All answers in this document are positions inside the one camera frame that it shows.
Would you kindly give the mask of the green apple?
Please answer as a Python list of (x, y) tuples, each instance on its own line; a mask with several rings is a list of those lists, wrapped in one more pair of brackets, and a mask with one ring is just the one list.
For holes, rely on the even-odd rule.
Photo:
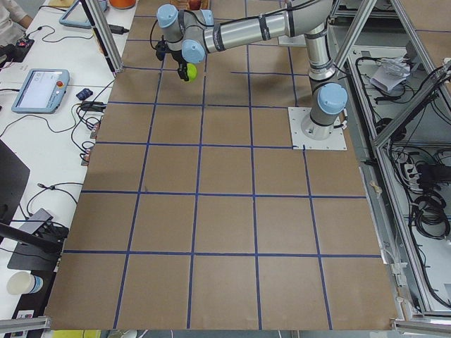
[(192, 63), (188, 63), (187, 64), (187, 81), (188, 82), (193, 82), (197, 79), (197, 67), (196, 65), (192, 64)]

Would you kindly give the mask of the red yellow apple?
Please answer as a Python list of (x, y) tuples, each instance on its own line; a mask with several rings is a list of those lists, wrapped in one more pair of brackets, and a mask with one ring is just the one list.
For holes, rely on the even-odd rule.
[(202, 7), (202, 0), (189, 0), (188, 5), (192, 11), (199, 10)]

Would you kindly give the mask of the woven wicker basket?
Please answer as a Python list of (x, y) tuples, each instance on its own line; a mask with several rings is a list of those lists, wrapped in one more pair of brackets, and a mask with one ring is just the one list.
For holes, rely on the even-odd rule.
[[(190, 10), (188, 1), (189, 0), (170, 0), (170, 3), (179, 10)], [(209, 9), (209, 0), (202, 0), (202, 7), (200, 9)]]

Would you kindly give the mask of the black power adapter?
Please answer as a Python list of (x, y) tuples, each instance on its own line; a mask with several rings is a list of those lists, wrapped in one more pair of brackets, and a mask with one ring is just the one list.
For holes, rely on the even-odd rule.
[(129, 32), (129, 29), (120, 26), (120, 25), (112, 25), (109, 24), (109, 29), (111, 31), (111, 33), (116, 34), (116, 35), (124, 35), (125, 33)]

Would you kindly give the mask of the orange bucket with lid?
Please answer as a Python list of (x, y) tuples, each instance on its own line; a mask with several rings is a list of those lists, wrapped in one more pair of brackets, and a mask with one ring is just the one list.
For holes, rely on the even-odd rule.
[(109, 3), (116, 9), (125, 10), (134, 7), (136, 0), (109, 0)]

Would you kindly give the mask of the blue teach pendant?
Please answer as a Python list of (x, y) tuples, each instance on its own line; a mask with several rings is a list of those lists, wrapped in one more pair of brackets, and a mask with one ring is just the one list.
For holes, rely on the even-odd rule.
[(74, 1), (68, 10), (59, 18), (59, 23), (66, 27), (90, 29), (91, 24), (80, 1)]
[(70, 82), (65, 69), (29, 71), (11, 107), (15, 113), (52, 114), (60, 106)]

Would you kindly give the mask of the black monitor stand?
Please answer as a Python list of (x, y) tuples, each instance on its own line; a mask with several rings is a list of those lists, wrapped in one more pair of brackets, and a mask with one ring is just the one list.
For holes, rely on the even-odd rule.
[(43, 208), (20, 227), (11, 226), (19, 209), (30, 176), (30, 169), (4, 143), (1, 143), (1, 238), (17, 242), (8, 268), (52, 271), (56, 267), (69, 230), (53, 222)]

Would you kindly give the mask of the white paper cup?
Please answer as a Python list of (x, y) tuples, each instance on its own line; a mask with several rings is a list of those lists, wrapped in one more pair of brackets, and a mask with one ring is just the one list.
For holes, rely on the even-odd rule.
[(44, 285), (44, 280), (31, 273), (20, 271), (10, 277), (6, 290), (11, 295), (35, 294)]

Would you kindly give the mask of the aluminium frame post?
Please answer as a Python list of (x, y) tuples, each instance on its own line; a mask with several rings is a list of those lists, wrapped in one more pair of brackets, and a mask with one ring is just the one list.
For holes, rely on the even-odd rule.
[(114, 42), (111, 29), (106, 21), (104, 11), (101, 9), (99, 2), (95, 0), (81, 0), (80, 2), (110, 71), (115, 74), (123, 72), (121, 55), (119, 54), (116, 43)]

